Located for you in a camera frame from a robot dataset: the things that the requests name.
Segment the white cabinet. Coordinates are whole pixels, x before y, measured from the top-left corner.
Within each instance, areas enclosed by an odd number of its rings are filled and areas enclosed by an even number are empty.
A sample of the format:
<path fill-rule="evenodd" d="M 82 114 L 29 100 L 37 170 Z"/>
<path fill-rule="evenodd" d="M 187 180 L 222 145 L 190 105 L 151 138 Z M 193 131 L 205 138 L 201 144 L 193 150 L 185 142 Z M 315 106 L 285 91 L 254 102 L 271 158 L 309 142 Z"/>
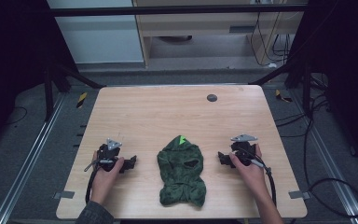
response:
<path fill-rule="evenodd" d="M 48 0 L 51 9 L 132 7 L 131 0 Z M 136 19 L 124 16 L 57 17 L 76 64 L 142 63 Z"/>

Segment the black metal stand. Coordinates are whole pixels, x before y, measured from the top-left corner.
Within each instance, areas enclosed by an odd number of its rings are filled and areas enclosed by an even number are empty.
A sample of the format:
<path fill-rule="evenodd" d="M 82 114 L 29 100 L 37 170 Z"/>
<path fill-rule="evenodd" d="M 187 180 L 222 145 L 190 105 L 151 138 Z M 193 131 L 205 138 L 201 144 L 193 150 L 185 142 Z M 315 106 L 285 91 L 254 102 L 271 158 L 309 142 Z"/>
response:
<path fill-rule="evenodd" d="M 300 60 L 292 60 L 291 62 L 282 65 L 275 69 L 264 77 L 256 81 L 250 82 L 250 85 L 262 86 L 269 80 L 287 73 L 288 76 L 284 81 L 284 85 L 292 89 L 299 83 L 302 83 L 302 108 L 306 115 L 310 118 L 310 78 L 311 78 L 311 66 L 307 61 L 301 62 Z"/>
<path fill-rule="evenodd" d="M 52 84 L 55 84 L 60 92 L 68 92 L 71 89 L 71 85 L 66 79 L 66 76 L 73 77 L 93 89 L 103 88 L 102 84 L 98 84 L 86 77 L 83 77 L 79 74 L 79 72 L 70 69 L 67 66 L 59 63 L 51 63 L 45 68 L 44 71 L 44 89 L 46 101 L 45 121 L 50 120 L 54 111 Z"/>

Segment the grey tape strip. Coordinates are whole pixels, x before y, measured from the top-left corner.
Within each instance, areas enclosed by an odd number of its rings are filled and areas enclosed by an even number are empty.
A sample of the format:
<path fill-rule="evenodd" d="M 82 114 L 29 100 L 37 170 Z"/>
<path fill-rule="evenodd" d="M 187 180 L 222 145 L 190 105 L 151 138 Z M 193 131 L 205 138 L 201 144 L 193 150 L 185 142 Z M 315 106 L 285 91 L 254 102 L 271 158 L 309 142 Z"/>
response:
<path fill-rule="evenodd" d="M 296 190 L 296 191 L 289 191 L 288 192 L 289 196 L 291 199 L 303 199 L 303 200 L 307 200 L 310 198 L 310 194 L 308 192 L 302 192 L 300 190 Z"/>
<path fill-rule="evenodd" d="M 53 198 L 59 200 L 61 198 L 72 199 L 75 193 L 73 191 L 56 191 L 53 195 Z"/>

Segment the aluminium floor rail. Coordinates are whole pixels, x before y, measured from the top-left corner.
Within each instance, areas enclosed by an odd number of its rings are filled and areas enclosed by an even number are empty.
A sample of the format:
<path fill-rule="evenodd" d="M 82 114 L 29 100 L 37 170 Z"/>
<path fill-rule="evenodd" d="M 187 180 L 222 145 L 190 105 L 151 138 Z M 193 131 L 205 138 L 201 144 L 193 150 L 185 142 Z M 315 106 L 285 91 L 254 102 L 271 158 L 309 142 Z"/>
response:
<path fill-rule="evenodd" d="M 303 111 L 302 101 L 299 93 L 292 91 L 291 94 L 299 112 L 304 114 L 303 120 L 306 125 L 303 143 L 303 170 L 308 187 L 306 192 L 308 192 L 310 197 L 318 202 L 324 209 L 337 216 L 347 218 L 351 224 L 358 224 L 358 190 L 345 179 L 344 175 L 339 170 L 337 163 L 334 161 L 330 152 L 327 150 L 327 146 L 324 143 L 320 132 L 314 125 L 314 108 L 318 105 L 323 105 L 324 101 L 316 100 L 317 105 L 310 105 L 311 117 L 309 118 Z M 307 160 L 309 142 L 312 142 L 314 145 L 314 150 L 327 173 L 327 177 L 323 177 L 315 181 L 310 181 L 308 171 L 310 164 L 310 162 Z M 342 204 L 343 211 L 339 211 L 337 208 L 330 206 L 315 193 L 315 190 L 322 184 L 329 184 L 333 187 L 339 201 Z"/>
<path fill-rule="evenodd" d="M 53 111 L 49 119 L 47 119 L 34 140 L 34 143 L 22 164 L 12 186 L 10 187 L 7 196 L 0 205 L 0 224 L 7 224 L 9 217 L 17 204 L 18 199 L 28 181 L 31 172 L 43 150 L 49 134 L 62 111 L 62 105 L 65 101 L 66 93 L 59 93 L 57 101 L 53 106 Z"/>

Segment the green fleece hooded garment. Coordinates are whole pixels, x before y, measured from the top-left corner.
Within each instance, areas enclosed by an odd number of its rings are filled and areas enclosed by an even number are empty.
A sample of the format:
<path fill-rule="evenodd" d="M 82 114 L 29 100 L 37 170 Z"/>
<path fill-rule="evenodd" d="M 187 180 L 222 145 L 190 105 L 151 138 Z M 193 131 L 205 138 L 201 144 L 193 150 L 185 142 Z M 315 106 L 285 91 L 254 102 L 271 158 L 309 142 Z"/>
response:
<path fill-rule="evenodd" d="M 176 203 L 193 203 L 202 207 L 205 203 L 206 185 L 200 177 L 203 156 L 200 148 L 178 135 L 157 155 L 163 188 L 159 201 L 168 206 Z"/>

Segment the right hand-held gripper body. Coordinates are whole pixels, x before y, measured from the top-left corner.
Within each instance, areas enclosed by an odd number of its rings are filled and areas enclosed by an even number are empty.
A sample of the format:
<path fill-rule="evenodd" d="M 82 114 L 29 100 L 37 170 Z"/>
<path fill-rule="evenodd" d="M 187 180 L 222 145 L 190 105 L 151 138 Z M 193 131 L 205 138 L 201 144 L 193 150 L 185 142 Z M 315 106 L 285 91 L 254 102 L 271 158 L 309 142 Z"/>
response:
<path fill-rule="evenodd" d="M 232 141 L 232 151 L 243 165 L 249 166 L 255 161 L 255 145 L 250 144 L 251 141 L 256 140 L 255 136 L 243 133 L 238 136 L 231 137 L 230 140 Z"/>

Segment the person's left hand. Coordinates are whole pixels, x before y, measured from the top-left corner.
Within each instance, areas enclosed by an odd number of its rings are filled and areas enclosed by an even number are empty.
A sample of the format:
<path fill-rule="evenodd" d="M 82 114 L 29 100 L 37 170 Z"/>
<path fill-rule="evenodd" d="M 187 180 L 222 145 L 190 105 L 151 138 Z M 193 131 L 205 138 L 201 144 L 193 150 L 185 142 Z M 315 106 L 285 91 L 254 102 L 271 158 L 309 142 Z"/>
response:
<path fill-rule="evenodd" d="M 94 177 L 91 185 L 90 199 L 103 205 L 105 199 L 109 195 L 110 190 L 115 185 L 119 171 L 124 164 L 124 159 L 120 157 L 113 169 L 106 172 L 104 169 L 99 169 Z"/>

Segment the black frame crossbar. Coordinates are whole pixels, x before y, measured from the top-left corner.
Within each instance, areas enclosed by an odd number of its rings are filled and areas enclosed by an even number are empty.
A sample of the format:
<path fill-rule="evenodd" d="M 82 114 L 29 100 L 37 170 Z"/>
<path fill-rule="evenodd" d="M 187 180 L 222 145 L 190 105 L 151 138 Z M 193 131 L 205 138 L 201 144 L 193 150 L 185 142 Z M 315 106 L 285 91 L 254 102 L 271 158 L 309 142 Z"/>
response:
<path fill-rule="evenodd" d="M 297 12 L 306 11 L 307 4 L 269 5 L 213 5 L 213 6 L 159 6 L 159 7 L 95 7 L 54 8 L 47 13 L 54 17 L 74 16 L 123 16 L 123 15 L 170 15 L 250 12 Z"/>

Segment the yellow black floor tape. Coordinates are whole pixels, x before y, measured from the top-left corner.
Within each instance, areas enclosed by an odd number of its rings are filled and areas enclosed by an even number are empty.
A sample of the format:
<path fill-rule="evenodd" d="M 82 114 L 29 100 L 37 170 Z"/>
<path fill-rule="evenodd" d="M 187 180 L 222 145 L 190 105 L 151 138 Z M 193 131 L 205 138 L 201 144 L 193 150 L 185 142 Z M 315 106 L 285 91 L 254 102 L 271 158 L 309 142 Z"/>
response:
<path fill-rule="evenodd" d="M 276 99 L 282 100 L 282 101 L 284 101 L 284 102 L 286 102 L 286 103 L 291 103 L 291 102 L 293 102 L 292 98 L 290 98 L 290 97 L 283 97 L 283 96 L 282 96 L 282 93 L 281 93 L 279 90 L 275 90 L 275 97 L 276 97 Z"/>
<path fill-rule="evenodd" d="M 88 93 L 87 92 L 82 92 L 78 98 L 78 101 L 76 103 L 76 108 L 80 108 L 82 107 L 82 105 L 84 104 L 85 102 L 85 99 L 87 97 Z"/>

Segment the black curtain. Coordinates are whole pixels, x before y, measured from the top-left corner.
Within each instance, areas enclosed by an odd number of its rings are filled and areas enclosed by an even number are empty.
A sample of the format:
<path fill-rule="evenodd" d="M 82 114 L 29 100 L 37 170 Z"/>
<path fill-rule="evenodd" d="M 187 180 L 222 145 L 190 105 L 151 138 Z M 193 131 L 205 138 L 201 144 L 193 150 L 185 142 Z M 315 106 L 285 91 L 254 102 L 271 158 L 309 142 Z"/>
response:
<path fill-rule="evenodd" d="M 48 9 L 48 0 L 0 0 L 0 132 L 17 95 L 43 83 L 47 67 L 77 70 L 56 20 L 34 14 Z"/>
<path fill-rule="evenodd" d="M 358 151 L 358 0 L 309 0 L 290 53 L 286 83 L 306 70 L 328 77 L 327 95 Z"/>

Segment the light wooden desk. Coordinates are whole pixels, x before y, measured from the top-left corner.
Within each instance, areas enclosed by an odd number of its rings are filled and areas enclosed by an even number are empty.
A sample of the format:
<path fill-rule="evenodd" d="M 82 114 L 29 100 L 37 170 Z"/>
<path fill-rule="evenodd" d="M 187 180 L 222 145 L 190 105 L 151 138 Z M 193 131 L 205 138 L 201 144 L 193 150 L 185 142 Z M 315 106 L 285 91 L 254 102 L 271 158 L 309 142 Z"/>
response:
<path fill-rule="evenodd" d="M 208 6 L 208 5 L 279 5 L 306 4 L 308 0 L 131 0 L 136 7 Z M 293 35 L 303 13 L 246 12 L 208 14 L 160 14 L 136 17 L 143 40 L 156 36 L 247 35 L 258 63 L 272 58 L 274 40 Z"/>

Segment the person's right hand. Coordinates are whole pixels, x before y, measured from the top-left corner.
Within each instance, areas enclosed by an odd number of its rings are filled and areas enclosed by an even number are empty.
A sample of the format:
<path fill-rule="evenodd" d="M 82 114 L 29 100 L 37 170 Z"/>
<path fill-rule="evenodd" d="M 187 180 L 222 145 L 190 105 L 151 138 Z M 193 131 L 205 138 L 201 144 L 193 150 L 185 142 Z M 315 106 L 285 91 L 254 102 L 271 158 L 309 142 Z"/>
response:
<path fill-rule="evenodd" d="M 239 158 L 233 153 L 229 154 L 229 157 L 239 172 L 242 180 L 244 181 L 247 188 L 252 192 L 254 196 L 267 195 L 269 191 L 266 185 L 264 169 L 255 165 L 250 164 L 248 166 L 243 165 Z"/>

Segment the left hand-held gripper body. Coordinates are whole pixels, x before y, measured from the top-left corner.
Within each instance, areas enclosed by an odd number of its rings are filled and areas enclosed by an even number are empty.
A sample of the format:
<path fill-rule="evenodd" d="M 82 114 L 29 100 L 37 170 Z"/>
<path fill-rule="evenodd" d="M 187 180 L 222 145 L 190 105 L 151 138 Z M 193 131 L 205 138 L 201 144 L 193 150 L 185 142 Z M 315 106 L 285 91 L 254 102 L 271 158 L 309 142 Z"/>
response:
<path fill-rule="evenodd" d="M 110 172 L 116 162 L 122 144 L 113 139 L 107 138 L 97 151 L 97 164 L 106 172 Z"/>

